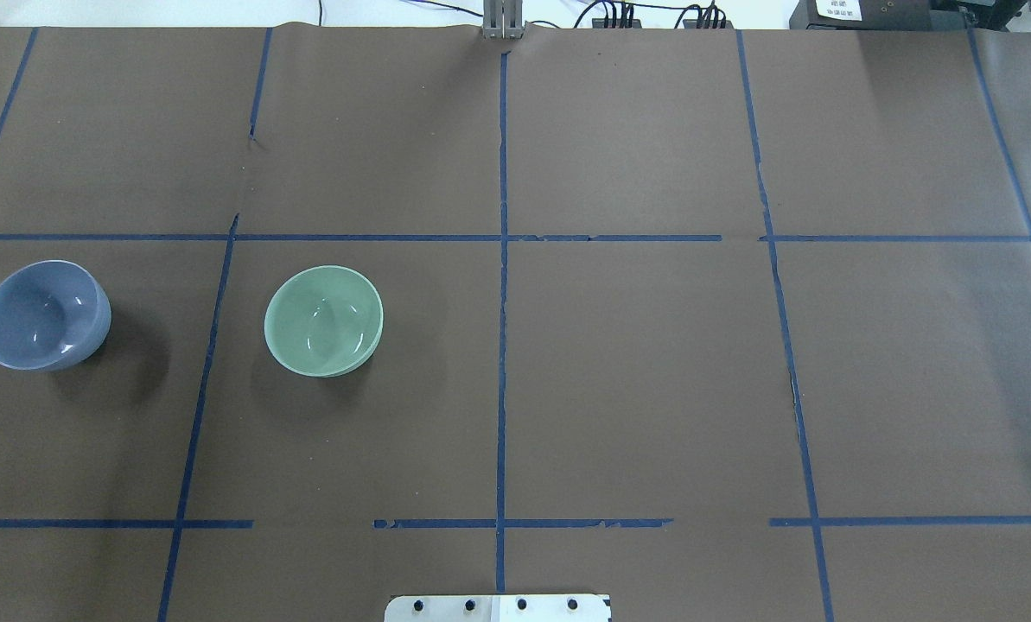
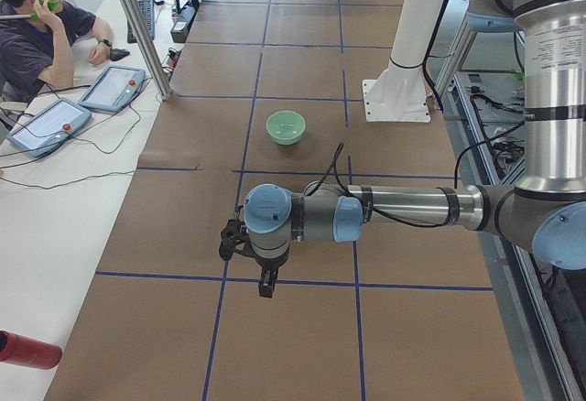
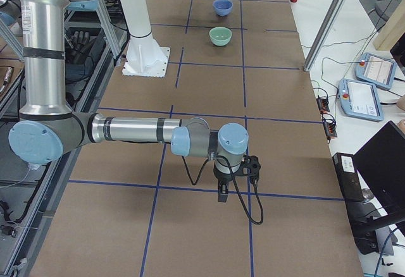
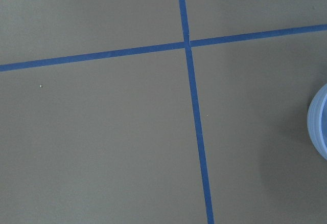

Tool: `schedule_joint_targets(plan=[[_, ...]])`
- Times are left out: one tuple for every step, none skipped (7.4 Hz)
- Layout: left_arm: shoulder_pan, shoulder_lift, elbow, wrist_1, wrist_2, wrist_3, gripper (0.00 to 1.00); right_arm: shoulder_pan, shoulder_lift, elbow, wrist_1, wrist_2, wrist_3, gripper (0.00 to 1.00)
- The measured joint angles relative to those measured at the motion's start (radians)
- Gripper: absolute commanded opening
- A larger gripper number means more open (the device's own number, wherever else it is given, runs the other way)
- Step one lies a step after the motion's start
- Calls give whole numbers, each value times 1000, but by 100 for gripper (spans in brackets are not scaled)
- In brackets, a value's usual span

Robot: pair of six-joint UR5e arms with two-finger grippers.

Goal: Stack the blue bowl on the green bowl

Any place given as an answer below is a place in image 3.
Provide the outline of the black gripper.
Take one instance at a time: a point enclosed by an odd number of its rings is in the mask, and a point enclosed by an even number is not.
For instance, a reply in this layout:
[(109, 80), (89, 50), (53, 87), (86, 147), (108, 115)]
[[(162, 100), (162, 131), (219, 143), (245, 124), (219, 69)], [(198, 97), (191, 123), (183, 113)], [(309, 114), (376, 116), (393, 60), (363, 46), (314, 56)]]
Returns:
[(213, 173), (218, 180), (218, 202), (226, 202), (228, 198), (228, 184), (232, 181), (230, 169), (220, 162), (215, 162)]

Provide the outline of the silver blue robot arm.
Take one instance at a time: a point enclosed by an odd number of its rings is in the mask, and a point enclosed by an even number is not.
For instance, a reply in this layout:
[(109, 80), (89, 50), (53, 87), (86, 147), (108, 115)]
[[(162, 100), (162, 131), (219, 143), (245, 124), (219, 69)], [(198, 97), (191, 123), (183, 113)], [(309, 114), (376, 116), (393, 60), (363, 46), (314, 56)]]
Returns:
[(249, 176), (256, 163), (246, 155), (249, 136), (240, 124), (212, 130), (202, 118), (117, 118), (73, 111), (65, 99), (65, 10), (72, 3), (96, 9), (98, 0), (20, 3), (26, 103), (8, 135), (18, 157), (43, 165), (91, 143), (168, 144), (175, 155), (214, 161), (220, 202), (227, 199), (229, 183)]

